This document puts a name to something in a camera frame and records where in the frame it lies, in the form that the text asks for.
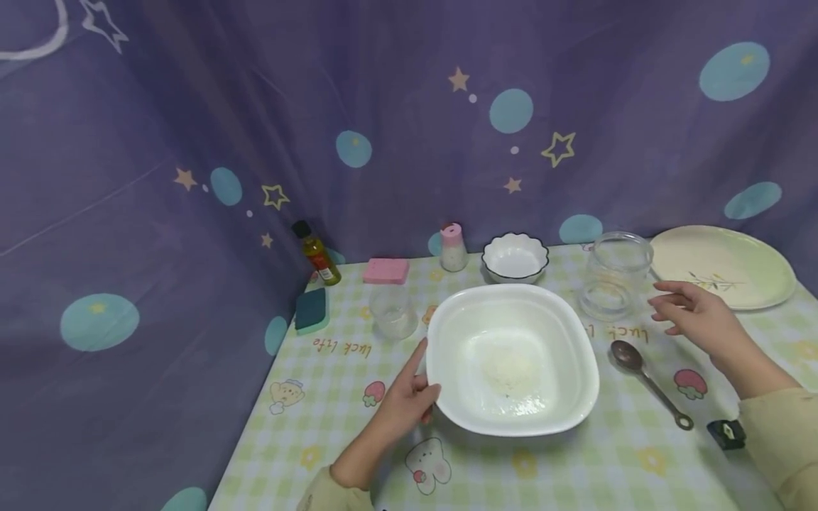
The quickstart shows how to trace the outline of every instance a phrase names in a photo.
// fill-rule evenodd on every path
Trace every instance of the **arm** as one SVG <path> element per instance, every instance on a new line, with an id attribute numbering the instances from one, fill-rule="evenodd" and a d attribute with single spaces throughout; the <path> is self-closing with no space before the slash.
<path id="1" fill-rule="evenodd" d="M 658 282 L 668 291 L 649 303 L 653 319 L 672 321 L 704 350 L 739 395 L 747 450 L 787 507 L 818 509 L 818 397 L 811 395 L 749 337 L 718 296 L 690 283 Z"/>
<path id="2" fill-rule="evenodd" d="M 298 511 L 372 511 L 369 487 L 380 459 L 418 422 L 429 419 L 440 385 L 415 374 L 426 351 L 426 339 L 386 392 L 369 424 L 330 467 L 322 468 L 299 502 Z"/>

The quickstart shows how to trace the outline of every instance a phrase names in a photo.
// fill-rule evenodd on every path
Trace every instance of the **leaf pattern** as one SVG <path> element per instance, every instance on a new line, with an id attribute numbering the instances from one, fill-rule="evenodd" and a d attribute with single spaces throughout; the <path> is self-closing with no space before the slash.
<path id="1" fill-rule="evenodd" d="M 744 282 L 729 282 L 725 280 L 724 277 L 718 275 L 717 273 L 713 273 L 712 276 L 709 277 L 699 277 L 692 271 L 688 271 L 690 276 L 693 277 L 693 280 L 688 280 L 691 284 L 696 284 L 698 287 L 704 289 L 712 289 L 713 291 L 728 291 L 733 289 L 735 286 L 739 284 L 743 284 Z"/>

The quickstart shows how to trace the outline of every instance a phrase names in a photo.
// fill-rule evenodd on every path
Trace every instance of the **pink sponge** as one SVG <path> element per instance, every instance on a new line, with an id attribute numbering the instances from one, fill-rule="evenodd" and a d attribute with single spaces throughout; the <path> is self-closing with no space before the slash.
<path id="1" fill-rule="evenodd" d="M 406 259 L 372 258 L 363 272 L 363 281 L 367 284 L 403 284 L 408 274 Z"/>

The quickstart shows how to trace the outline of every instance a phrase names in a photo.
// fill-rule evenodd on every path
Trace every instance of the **sponge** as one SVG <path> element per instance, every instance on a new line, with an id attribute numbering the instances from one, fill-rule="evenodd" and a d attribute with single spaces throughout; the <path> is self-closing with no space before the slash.
<path id="1" fill-rule="evenodd" d="M 326 289 L 320 288 L 304 293 L 295 300 L 295 333 L 311 334 L 330 323 L 330 307 Z"/>
<path id="2" fill-rule="evenodd" d="M 409 275 L 406 259 L 372 258 L 363 272 L 367 284 L 403 284 Z"/>

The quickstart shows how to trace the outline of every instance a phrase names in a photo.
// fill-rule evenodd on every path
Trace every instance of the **green sponge pad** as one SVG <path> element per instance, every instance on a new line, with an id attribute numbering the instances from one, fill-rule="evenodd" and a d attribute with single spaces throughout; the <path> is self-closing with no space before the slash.
<path id="1" fill-rule="evenodd" d="M 330 305 L 326 289 L 320 288 L 304 293 L 295 300 L 295 333 L 311 334 L 330 323 Z"/>

